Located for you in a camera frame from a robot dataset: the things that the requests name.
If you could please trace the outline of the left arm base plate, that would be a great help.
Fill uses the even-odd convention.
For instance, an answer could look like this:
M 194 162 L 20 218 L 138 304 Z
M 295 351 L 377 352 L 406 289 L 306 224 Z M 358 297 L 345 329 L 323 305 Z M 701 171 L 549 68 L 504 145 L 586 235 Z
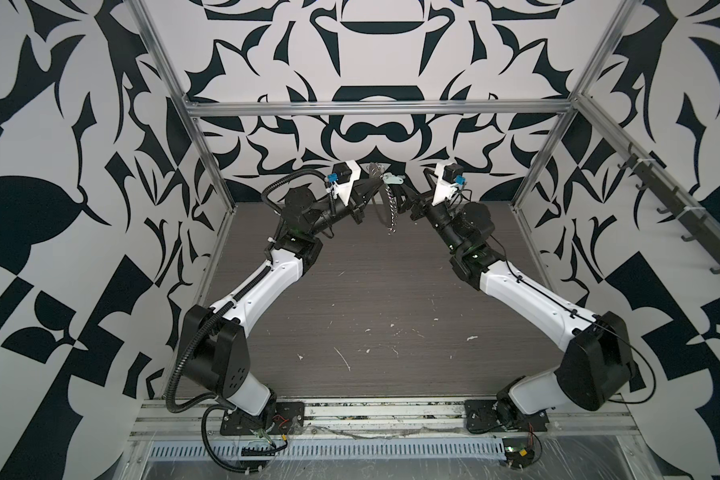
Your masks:
M 258 415 L 243 410 L 227 411 L 223 415 L 220 434 L 242 436 L 262 430 L 268 434 L 287 434 L 300 428 L 305 416 L 305 403 L 299 401 L 270 401 Z

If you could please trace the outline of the pale green key tag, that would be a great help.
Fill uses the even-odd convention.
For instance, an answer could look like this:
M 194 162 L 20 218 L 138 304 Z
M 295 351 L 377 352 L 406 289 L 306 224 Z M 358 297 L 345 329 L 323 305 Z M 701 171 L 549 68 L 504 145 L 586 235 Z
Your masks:
M 403 176 L 398 176 L 391 173 L 385 173 L 382 176 L 382 179 L 387 185 L 402 185 L 405 182 L 405 178 Z

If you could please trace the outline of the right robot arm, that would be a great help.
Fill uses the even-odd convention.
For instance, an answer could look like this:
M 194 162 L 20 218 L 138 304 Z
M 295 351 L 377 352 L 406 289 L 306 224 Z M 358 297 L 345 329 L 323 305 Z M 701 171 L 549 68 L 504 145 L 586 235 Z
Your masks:
M 391 188 L 399 212 L 425 219 L 444 241 L 459 279 L 510 307 L 563 353 L 561 363 L 523 377 L 498 395 L 514 413 L 534 415 L 572 403 L 597 411 L 637 374 L 625 322 L 612 312 L 581 309 L 523 274 L 493 237 L 489 208 L 478 202 L 453 207 L 406 185 Z

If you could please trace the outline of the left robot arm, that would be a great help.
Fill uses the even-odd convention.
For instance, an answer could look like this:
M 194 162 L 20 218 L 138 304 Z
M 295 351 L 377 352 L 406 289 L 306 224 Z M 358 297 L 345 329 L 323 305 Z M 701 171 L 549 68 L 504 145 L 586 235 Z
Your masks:
M 164 393 L 169 412 L 214 400 L 251 417 L 268 413 L 274 394 L 251 371 L 248 337 L 275 300 L 316 263 L 323 247 L 320 234 L 331 234 L 347 217 L 362 222 L 365 207 L 385 188 L 381 178 L 342 181 L 336 174 L 321 175 L 327 189 L 322 197 L 301 185 L 290 188 L 282 202 L 273 201 L 271 193 L 294 178 L 288 175 L 262 192 L 279 221 L 259 268 L 211 306 L 195 305 L 185 314 Z

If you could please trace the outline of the metal key organizer plate with rings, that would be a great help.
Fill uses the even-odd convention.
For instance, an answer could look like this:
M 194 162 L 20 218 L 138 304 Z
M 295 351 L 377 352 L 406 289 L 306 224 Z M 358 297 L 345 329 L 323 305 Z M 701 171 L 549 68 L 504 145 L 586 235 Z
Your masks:
M 378 220 L 386 228 L 387 233 L 392 235 L 396 231 L 397 201 L 388 183 L 390 176 L 378 163 L 370 163 L 368 173 L 372 179 L 381 181 L 378 193 L 372 197 L 372 204 Z

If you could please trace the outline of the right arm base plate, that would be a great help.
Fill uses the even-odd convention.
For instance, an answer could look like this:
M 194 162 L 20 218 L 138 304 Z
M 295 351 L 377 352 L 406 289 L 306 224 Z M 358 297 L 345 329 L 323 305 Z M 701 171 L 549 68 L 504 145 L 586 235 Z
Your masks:
M 471 434 L 493 432 L 547 432 L 544 410 L 522 413 L 509 399 L 469 399 L 464 402 L 465 428 Z

